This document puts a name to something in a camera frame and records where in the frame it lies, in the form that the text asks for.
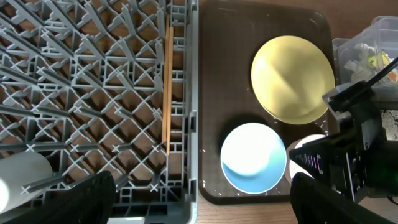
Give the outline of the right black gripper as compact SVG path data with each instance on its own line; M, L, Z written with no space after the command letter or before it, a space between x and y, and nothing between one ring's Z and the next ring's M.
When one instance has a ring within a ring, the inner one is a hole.
M308 172L294 174L292 185L301 177L316 180L354 202L389 194L381 114L372 102L354 105L349 112L352 118L338 123L339 133L289 152L290 159Z

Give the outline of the white cup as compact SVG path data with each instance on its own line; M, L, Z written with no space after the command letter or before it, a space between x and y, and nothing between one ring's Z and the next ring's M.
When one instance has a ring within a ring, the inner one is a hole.
M1 213L42 195L44 189L22 194L22 186L52 175L49 161L37 152L19 152L1 159Z

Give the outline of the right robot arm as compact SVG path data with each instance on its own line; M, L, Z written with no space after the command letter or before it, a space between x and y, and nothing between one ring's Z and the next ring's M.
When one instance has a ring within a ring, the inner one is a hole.
M397 195L397 142L387 140L370 97L351 102L346 112L338 133L291 150L290 159L348 200L391 199Z

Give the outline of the yellow plate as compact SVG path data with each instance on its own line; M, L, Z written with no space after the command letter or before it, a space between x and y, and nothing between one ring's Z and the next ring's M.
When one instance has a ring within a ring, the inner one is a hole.
M334 89L335 78L330 62L315 44L284 35L259 48L251 65L251 84L270 115L301 125L326 113L322 96Z

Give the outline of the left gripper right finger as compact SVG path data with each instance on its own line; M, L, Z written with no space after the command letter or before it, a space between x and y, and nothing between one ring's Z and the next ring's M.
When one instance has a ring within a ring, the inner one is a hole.
M292 179L290 203L299 223L393 224L302 172Z

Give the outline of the light blue bowl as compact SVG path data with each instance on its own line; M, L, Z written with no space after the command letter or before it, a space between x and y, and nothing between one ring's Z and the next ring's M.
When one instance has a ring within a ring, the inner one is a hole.
M245 123L224 139L221 169L227 181L247 194L274 188L284 175L287 156L280 136L261 123Z

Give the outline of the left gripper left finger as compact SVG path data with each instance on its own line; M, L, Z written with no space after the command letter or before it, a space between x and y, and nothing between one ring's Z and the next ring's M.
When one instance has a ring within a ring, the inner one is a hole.
M113 176L100 172L9 224L107 224L115 196Z

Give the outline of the white tissue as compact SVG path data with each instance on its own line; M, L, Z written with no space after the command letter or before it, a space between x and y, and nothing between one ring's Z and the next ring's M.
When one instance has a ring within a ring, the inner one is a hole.
M354 46L359 51L359 60L349 60L344 68L352 71L351 83L360 81L369 81L374 76L374 70L368 65L368 57L374 55L374 47L365 43L359 43Z

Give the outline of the wooden chopstick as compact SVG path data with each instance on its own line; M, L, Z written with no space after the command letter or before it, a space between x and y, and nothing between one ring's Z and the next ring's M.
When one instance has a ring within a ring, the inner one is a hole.
M164 60L164 92L163 92L163 118L162 118L162 142L167 138L167 92L168 92L168 66L169 66L169 16L165 22L165 60Z
M174 28L170 26L169 29L169 61L168 61L168 95L167 95L167 103L168 103L168 123L167 123L167 155L170 153L170 131L171 131L171 105L172 105L172 61L173 61L173 34Z

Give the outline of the green snack wrapper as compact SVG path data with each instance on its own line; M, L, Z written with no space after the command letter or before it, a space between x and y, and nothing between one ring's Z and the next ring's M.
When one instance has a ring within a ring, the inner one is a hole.
M368 65L371 69L381 71L384 67L389 65L393 61L384 50L379 52L377 55L371 55L368 57ZM397 83L397 69L393 68L384 78L387 83Z

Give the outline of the white bowl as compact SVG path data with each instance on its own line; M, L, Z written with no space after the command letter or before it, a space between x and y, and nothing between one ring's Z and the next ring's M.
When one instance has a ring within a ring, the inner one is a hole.
M297 163L295 163L293 160L290 159L289 152L302 147L306 143L309 143L309 142L312 142L312 141L315 141L317 139L321 139L324 137L325 137L324 134L312 134L312 135L306 136L302 139L299 139L299 140L293 142L286 149L287 164L286 164L284 175L289 183L292 182L294 175L298 172L303 172L304 174L312 177L305 169L301 168Z

